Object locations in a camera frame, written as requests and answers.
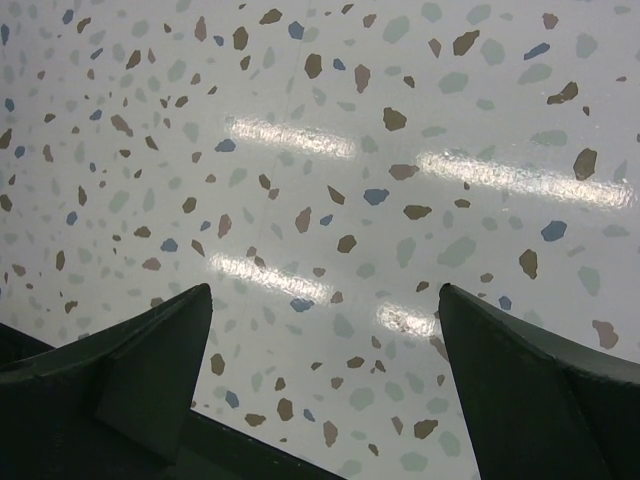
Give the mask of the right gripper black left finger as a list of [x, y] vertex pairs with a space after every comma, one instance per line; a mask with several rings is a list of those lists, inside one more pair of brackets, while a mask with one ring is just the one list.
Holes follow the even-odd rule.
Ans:
[[160, 479], [177, 462], [209, 285], [1, 368], [4, 479]]

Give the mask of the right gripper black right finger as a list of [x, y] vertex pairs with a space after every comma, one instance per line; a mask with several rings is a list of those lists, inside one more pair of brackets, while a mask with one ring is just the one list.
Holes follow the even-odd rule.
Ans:
[[439, 316], [481, 478], [638, 478], [638, 364], [452, 284]]

